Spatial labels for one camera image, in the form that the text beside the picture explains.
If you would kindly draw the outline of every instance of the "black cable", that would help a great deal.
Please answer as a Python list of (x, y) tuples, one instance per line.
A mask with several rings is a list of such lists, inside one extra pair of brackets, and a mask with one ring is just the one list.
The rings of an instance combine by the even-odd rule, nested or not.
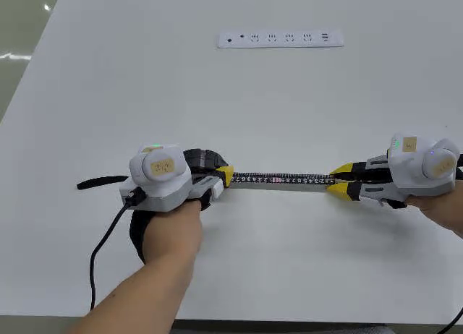
[(122, 209), (117, 213), (116, 217), (113, 219), (113, 222), (109, 226), (108, 230), (104, 234), (103, 238), (100, 240), (98, 245), (96, 245), (95, 249), (93, 250), (91, 256), (90, 256), (90, 289), (92, 291), (92, 301), (90, 303), (90, 311), (93, 310), (95, 307), (95, 295), (96, 295), (96, 290), (95, 290), (95, 257), (98, 251), (100, 251), (101, 247), (106, 243), (106, 240), (108, 240), (109, 236), (113, 232), (114, 228), (116, 228), (116, 224), (119, 222), (119, 220), (122, 217), (122, 214), (130, 207), (131, 205), (128, 203), (125, 203)]
[(92, 292), (92, 301), (90, 303), (90, 311), (93, 310), (95, 307), (95, 298), (96, 298), (96, 290), (95, 290), (95, 258), (98, 251), (100, 251), (101, 247), (106, 243), (109, 236), (113, 232), (114, 228), (116, 228), (116, 224), (121, 219), (124, 212), (132, 206), (137, 206), (143, 200), (146, 199), (146, 193), (140, 188), (137, 187), (133, 191), (130, 192), (129, 196), (125, 198), (125, 203), (122, 209), (117, 213), (116, 217), (113, 219), (111, 225), (109, 226), (106, 233), (103, 235), (103, 238), (100, 240), (98, 245), (96, 245), (95, 249), (93, 250), (90, 256), (90, 289)]
[(80, 182), (79, 184), (77, 184), (77, 189), (82, 190), (82, 189), (88, 189), (88, 188), (93, 188), (93, 187), (98, 187), (98, 186), (104, 186), (106, 184), (115, 184), (117, 182), (124, 182), (125, 180), (127, 180), (127, 176), (97, 177), (95, 179), (90, 179), (90, 180)]
[(455, 318), (448, 324), (446, 325), (443, 329), (441, 329), (437, 334), (444, 334), (447, 333), (463, 316), (463, 307), (460, 310), (460, 312), (455, 316)]

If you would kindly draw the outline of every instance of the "power strip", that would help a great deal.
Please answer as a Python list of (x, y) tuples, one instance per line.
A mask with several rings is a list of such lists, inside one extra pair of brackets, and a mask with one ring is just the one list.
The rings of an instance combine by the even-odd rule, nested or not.
[(222, 32), (218, 37), (217, 46), (219, 48), (342, 47), (344, 38), (339, 30)]

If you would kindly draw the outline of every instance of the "yellow sticker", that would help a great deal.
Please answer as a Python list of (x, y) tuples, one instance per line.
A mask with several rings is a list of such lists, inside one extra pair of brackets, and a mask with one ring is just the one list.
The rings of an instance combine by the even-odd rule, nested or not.
[(446, 173), (449, 170), (453, 170), (455, 167), (455, 160), (452, 157), (444, 158), (438, 165), (433, 168), (433, 176), (439, 177), (443, 173)]
[(173, 173), (175, 170), (174, 160), (167, 158), (158, 160), (157, 162), (151, 163), (151, 173), (154, 176), (161, 176), (168, 173)]
[(417, 137), (405, 137), (402, 152), (417, 152)]

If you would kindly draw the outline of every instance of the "white table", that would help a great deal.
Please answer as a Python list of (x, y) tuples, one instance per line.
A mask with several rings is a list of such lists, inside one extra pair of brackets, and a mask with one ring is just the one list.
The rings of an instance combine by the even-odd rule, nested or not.
[[(81, 315), (88, 256), (144, 142), (219, 151), (237, 171), (328, 172), (394, 132), (463, 147), (463, 0), (59, 0), (0, 125), (0, 313)], [(219, 50), (228, 29), (339, 28), (339, 49)], [(139, 268), (129, 215), (98, 299)], [(448, 322), (463, 241), (416, 210), (229, 190), (179, 318)]]

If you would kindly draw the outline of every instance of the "measuring tape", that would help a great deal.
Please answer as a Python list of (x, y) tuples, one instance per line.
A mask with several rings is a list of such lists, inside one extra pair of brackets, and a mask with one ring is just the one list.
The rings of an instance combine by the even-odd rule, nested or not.
[(234, 173), (230, 188), (324, 192), (335, 183), (332, 175), (325, 174)]

